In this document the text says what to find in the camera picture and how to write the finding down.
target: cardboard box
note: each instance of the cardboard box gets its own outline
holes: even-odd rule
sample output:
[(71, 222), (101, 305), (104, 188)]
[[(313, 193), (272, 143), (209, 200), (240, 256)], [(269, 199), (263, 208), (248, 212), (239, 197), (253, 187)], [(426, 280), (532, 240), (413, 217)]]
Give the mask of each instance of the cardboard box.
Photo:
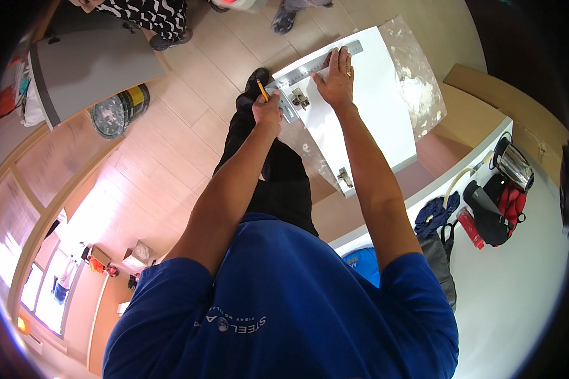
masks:
[(512, 140), (559, 186), (562, 147), (569, 131), (544, 106), (519, 89), (483, 72), (456, 64), (444, 83), (491, 104), (514, 120)]

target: paint bucket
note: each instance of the paint bucket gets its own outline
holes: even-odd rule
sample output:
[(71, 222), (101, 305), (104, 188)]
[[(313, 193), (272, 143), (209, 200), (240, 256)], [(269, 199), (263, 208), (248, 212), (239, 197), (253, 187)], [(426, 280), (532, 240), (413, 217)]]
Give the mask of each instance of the paint bucket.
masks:
[(91, 107), (93, 127), (100, 136), (113, 140), (126, 132), (150, 105), (150, 92), (145, 84), (129, 88)]

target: steel ruler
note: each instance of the steel ruler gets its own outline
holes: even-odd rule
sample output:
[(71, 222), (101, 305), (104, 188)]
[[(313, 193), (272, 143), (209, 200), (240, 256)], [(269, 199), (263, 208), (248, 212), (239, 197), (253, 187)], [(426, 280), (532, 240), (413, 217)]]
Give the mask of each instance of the steel ruler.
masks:
[[(352, 55), (363, 52), (362, 45), (359, 40), (352, 41), (346, 44), (346, 46), (348, 46), (348, 52)], [(323, 54), (320, 57), (314, 58), (310, 62), (304, 63), (296, 69), (287, 72), (277, 80), (269, 83), (266, 86), (266, 91), (272, 95), (273, 91), (277, 88), (280, 90), (289, 88), (309, 77), (311, 72), (318, 72), (325, 69), (329, 66), (329, 62), (326, 60), (329, 54), (330, 52)], [(291, 100), (286, 96), (280, 96), (280, 103), (278, 104), (278, 107), (283, 110), (284, 118), (289, 123), (293, 123), (299, 119), (296, 108), (291, 104)]]

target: pencil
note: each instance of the pencil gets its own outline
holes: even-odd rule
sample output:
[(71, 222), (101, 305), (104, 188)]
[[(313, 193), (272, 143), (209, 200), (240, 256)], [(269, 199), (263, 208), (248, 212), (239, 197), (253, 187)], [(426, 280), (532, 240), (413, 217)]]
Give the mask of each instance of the pencil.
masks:
[(270, 98), (267, 97), (266, 94), (266, 90), (263, 89), (263, 85), (261, 84), (261, 80), (257, 80), (257, 85), (259, 86), (259, 89), (261, 90), (261, 94), (263, 95), (263, 98), (266, 100), (266, 102), (270, 101)]

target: stainless steel kettle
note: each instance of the stainless steel kettle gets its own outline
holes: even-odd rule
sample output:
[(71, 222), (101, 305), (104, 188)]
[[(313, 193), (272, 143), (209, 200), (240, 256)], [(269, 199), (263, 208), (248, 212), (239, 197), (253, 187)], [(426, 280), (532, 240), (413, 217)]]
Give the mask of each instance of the stainless steel kettle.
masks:
[(523, 193), (533, 185), (533, 169), (523, 154), (506, 137), (495, 146), (493, 165)]

